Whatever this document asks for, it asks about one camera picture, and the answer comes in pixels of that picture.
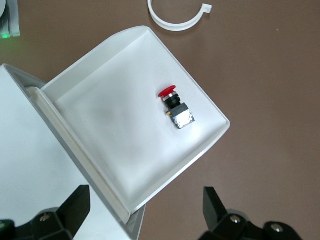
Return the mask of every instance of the white plastic ring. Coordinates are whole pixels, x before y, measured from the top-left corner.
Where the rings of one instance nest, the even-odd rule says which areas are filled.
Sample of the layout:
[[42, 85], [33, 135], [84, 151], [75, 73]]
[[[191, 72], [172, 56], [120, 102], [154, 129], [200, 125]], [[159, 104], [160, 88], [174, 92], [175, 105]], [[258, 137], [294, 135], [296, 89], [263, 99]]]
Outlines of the white plastic ring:
[[194, 18], [184, 23], [175, 24], [175, 23], [169, 23], [160, 19], [152, 8], [152, 1], [153, 0], [148, 0], [148, 8], [149, 8], [152, 19], [155, 21], [156, 24], [158, 24], [163, 29], [173, 31], [173, 32], [184, 31], [192, 28], [194, 25], [196, 25], [200, 21], [204, 13], [209, 14], [212, 9], [212, 5], [202, 4], [200, 11]]

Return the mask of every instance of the metal screw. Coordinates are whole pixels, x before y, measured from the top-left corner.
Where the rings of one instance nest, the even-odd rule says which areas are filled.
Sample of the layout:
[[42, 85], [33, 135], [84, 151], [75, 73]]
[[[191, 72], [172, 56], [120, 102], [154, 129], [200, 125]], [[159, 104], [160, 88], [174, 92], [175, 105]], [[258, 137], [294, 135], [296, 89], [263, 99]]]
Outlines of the metal screw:
[[2, 221], [0, 221], [0, 229], [4, 228], [5, 226], [6, 225]]
[[47, 221], [49, 218], [50, 218], [49, 215], [44, 214], [42, 217], [40, 217], [40, 222], [45, 222], [45, 221]]
[[282, 233], [284, 231], [284, 228], [277, 223], [272, 224], [271, 228], [277, 233]]
[[232, 216], [230, 217], [230, 219], [231, 219], [231, 221], [232, 221], [233, 223], [235, 223], [235, 224], [238, 224], [238, 223], [241, 222], [241, 219], [240, 219], [238, 216], [236, 216], [236, 215], [232, 215]]

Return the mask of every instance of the brown floor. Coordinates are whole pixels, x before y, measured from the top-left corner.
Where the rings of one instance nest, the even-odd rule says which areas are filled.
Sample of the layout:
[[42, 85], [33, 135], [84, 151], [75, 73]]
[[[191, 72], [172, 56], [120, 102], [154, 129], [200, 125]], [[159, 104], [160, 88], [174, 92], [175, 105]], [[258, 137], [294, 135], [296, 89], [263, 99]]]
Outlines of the brown floor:
[[[153, 6], [179, 23], [202, 3]], [[205, 3], [213, 9], [198, 25], [169, 32], [153, 22], [147, 0], [21, 0], [21, 37], [0, 40], [0, 64], [48, 82], [111, 35], [151, 27], [231, 127], [149, 202], [140, 239], [198, 239], [207, 227], [204, 186], [259, 227], [275, 220], [320, 239], [320, 1]]]

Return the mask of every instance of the white plastic tray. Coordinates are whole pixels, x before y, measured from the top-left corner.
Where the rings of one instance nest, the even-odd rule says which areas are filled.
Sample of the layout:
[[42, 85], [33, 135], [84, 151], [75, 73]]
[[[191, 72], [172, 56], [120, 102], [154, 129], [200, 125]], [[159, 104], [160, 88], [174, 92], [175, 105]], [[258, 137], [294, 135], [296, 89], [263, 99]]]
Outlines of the white plastic tray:
[[[178, 129], [158, 98], [176, 85], [195, 122]], [[230, 126], [152, 30], [122, 31], [34, 90], [35, 98], [127, 222]]]

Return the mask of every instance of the white device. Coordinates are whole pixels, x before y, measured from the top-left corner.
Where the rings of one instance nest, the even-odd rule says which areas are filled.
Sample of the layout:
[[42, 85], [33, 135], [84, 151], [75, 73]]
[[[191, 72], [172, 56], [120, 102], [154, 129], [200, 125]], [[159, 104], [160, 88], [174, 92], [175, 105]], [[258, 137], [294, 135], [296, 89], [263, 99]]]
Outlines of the white device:
[[5, 12], [7, 0], [0, 0], [0, 18]]

